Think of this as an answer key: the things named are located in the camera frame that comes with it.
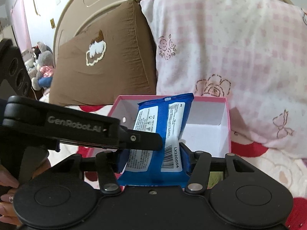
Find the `plastic packaging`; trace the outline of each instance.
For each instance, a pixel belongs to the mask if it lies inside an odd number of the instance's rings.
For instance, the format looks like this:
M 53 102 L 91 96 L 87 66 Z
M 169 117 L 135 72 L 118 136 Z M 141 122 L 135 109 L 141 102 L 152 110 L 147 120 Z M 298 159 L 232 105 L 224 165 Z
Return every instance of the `plastic packaging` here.
M 189 176 L 182 169 L 179 139 L 193 99 L 189 93 L 139 103 L 134 130 L 159 133 L 163 149 L 130 150 L 120 185 L 185 187 Z

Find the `human hand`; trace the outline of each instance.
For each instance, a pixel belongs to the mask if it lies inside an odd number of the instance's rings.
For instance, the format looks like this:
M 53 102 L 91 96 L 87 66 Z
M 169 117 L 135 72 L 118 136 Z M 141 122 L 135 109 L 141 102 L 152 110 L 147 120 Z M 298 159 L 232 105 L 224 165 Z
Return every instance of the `human hand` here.
M 47 159 L 37 170 L 35 170 L 32 178 L 43 173 L 50 167 L 50 162 Z M 16 193 L 17 188 L 19 186 L 19 182 L 2 165 L 0 165 L 0 185 L 13 188 L 10 189 L 8 193 L 1 196 L 1 200 L 3 202 L 0 202 L 0 214 L 2 214 L 2 216 L 0 217 L 0 221 L 20 226 L 21 222 L 18 220 L 12 204 L 14 194 Z

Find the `pink curtain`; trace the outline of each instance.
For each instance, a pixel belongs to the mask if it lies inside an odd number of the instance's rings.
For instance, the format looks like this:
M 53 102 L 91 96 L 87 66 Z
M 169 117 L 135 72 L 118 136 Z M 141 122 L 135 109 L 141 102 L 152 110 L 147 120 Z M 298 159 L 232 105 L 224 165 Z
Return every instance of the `pink curtain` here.
M 23 0 L 16 0 L 15 6 L 11 10 L 11 17 L 20 51 L 23 52 L 24 50 L 29 50 L 31 52 L 32 44 Z

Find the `pillow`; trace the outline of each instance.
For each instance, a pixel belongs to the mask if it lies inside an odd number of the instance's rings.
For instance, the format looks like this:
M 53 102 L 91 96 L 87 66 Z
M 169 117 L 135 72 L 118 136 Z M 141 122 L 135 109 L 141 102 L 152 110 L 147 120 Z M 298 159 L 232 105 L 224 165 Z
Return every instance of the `pillow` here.
M 227 97 L 232 130 L 307 157 L 301 8 L 278 0 L 142 0 L 141 7 L 157 44 L 158 95 Z
M 123 2 L 60 46 L 50 103 L 107 105 L 119 95 L 155 94 L 151 39 L 140 5 Z

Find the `pink checkered pillow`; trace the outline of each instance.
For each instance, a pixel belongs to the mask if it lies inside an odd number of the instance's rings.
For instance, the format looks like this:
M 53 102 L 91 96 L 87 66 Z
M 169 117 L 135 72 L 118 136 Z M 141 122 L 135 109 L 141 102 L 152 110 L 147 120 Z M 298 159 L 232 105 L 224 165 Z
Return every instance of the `pink checkered pillow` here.
M 307 14 L 278 0 L 142 0 L 157 94 L 227 97 L 231 128 L 307 157 Z

